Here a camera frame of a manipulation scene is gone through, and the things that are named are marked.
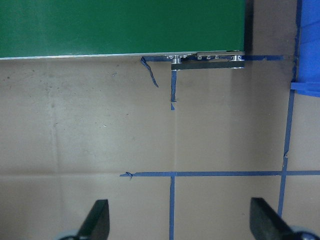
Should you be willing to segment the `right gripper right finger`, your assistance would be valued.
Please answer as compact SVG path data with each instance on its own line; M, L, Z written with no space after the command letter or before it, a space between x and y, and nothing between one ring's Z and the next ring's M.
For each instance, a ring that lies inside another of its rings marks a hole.
M252 197L249 228L255 240L297 240L296 233L261 197Z

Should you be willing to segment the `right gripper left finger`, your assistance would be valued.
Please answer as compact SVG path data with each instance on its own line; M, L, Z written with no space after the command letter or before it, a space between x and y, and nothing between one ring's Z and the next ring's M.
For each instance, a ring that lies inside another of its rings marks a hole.
M76 240L107 240L110 233L110 213L107 199L96 200L80 229Z

